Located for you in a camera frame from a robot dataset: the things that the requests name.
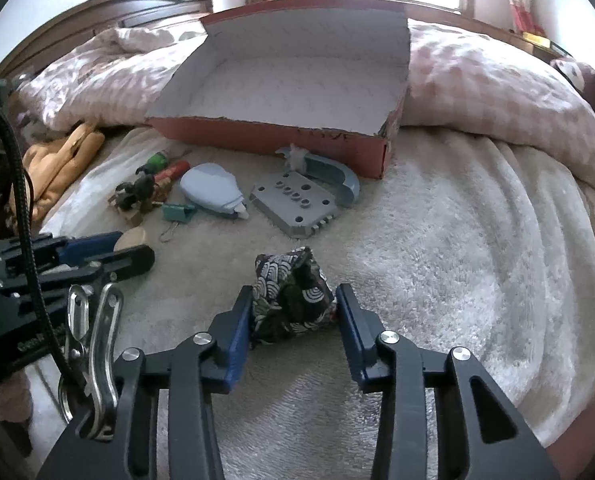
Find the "cartoon mouse figurine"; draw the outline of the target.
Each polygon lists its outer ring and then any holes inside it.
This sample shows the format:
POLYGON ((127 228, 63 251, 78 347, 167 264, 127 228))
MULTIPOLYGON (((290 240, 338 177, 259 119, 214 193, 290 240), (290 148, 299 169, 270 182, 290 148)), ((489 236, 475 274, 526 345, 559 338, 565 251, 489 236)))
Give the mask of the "cartoon mouse figurine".
POLYGON ((134 182, 117 185, 108 203, 119 211, 149 211, 164 203, 172 188, 171 178, 156 180, 153 174, 140 174, 134 182))

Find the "dark wooden headboard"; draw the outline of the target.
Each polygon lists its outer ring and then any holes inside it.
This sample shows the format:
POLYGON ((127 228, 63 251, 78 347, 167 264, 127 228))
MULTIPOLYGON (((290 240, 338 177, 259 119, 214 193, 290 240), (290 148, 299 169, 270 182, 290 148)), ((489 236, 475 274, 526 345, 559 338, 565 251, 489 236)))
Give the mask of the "dark wooden headboard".
POLYGON ((159 29, 198 21, 212 11, 214 0, 88 0, 27 36, 0 62, 0 79, 38 74, 105 29, 159 29))

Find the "orange plush toy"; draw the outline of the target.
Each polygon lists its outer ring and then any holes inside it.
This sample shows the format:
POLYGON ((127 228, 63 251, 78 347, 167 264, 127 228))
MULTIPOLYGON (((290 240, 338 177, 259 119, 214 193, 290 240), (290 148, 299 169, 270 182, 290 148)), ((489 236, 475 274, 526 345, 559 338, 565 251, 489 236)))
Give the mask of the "orange plush toy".
POLYGON ((104 143, 101 131, 81 124, 69 136, 28 148, 22 164, 30 179, 27 182, 24 177, 23 183, 32 226, 40 226, 52 207, 93 162, 104 143))

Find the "teal binder clip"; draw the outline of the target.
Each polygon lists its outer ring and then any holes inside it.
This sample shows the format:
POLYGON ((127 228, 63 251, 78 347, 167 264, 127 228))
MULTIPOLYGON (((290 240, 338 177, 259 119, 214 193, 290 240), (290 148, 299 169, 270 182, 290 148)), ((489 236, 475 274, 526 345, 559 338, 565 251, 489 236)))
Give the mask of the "teal binder clip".
POLYGON ((174 238, 179 226, 185 226, 193 219, 196 207, 193 204, 164 204, 162 214, 168 227, 160 234, 160 241, 168 243, 174 238))

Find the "red cardboard box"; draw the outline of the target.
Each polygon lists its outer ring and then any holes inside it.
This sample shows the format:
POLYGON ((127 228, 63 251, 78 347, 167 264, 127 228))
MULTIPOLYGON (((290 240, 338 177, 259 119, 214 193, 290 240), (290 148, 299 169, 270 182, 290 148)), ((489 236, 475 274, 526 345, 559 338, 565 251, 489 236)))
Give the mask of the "red cardboard box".
POLYGON ((395 0, 272 0, 209 14, 145 114, 167 139, 272 155, 292 145, 380 179, 408 87, 395 0))

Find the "blue grey curved tool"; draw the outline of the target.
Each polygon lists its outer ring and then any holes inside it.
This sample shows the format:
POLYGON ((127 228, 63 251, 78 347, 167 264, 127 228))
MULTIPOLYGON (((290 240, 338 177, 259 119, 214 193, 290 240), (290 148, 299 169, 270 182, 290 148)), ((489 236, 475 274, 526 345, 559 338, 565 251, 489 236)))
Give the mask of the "blue grey curved tool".
POLYGON ((295 144, 278 148, 274 154, 284 158, 286 168, 331 185, 340 206, 352 207, 357 203, 360 194, 359 179, 351 168, 341 162, 311 153, 295 144))

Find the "grey plate with holes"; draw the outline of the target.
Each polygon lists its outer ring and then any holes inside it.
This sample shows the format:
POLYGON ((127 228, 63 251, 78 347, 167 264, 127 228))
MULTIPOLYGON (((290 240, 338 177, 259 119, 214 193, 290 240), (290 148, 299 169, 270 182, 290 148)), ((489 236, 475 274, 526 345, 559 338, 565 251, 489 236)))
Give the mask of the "grey plate with holes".
POLYGON ((274 226, 296 240, 315 235, 341 213, 329 191, 296 171, 260 180, 250 191, 250 201, 274 226))

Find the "black white patterned pouch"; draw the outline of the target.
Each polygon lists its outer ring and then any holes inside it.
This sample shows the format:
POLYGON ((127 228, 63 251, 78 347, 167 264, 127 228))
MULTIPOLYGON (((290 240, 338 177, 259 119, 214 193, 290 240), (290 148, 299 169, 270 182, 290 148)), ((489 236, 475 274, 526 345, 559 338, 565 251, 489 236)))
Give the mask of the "black white patterned pouch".
POLYGON ((309 247, 258 255, 248 327, 250 348, 277 344, 332 324, 337 300, 309 247))

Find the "wooden toy piece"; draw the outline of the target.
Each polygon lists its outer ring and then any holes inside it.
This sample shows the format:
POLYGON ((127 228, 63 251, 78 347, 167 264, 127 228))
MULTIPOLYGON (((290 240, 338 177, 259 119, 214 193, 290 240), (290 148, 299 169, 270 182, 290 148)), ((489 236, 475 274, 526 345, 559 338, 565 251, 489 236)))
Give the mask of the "wooden toy piece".
POLYGON ((119 209, 117 212, 127 223, 128 230, 115 243, 115 252, 145 245, 148 241, 148 234, 146 234, 145 228, 142 226, 143 214, 139 210, 123 211, 119 209))

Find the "green capped small bottle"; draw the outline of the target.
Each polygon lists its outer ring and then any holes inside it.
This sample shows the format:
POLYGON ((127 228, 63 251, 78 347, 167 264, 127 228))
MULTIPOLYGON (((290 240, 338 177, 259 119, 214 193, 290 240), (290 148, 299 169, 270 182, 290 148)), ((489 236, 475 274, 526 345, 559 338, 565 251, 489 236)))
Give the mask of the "green capped small bottle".
POLYGON ((153 154, 143 165, 136 169, 136 174, 158 174, 165 170, 170 164, 170 158, 166 152, 153 154))

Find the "red tube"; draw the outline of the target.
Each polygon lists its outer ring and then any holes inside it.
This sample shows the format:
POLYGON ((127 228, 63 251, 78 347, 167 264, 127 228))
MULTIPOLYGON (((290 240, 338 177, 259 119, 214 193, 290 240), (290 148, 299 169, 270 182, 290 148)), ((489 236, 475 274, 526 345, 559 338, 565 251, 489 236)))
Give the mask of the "red tube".
POLYGON ((160 183, 165 179, 176 181, 179 180, 189 169, 191 168, 190 162, 180 159, 177 162, 173 162, 166 169, 158 172, 154 176, 154 182, 160 183))

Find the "silver metal spring clip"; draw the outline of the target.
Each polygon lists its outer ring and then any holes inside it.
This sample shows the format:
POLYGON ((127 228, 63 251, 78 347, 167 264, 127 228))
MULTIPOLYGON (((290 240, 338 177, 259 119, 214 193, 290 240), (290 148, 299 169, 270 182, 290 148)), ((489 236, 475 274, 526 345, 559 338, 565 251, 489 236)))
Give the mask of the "silver metal spring clip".
POLYGON ((91 410, 81 433, 91 440, 108 441, 114 434, 119 393, 113 356, 123 304, 114 283, 99 295, 90 286, 73 285, 67 295, 64 356, 91 410))

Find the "pink checkered quilt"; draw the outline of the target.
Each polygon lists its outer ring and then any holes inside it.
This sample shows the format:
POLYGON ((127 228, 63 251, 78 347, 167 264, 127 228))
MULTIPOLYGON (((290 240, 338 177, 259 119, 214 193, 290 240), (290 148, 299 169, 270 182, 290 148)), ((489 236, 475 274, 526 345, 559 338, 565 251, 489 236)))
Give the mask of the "pink checkered quilt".
MULTIPOLYGON (((595 112, 554 68, 504 42, 412 20, 401 125, 447 127, 547 153, 595 188, 595 112)), ((203 34, 111 28, 20 85, 48 129, 140 125, 203 34)))

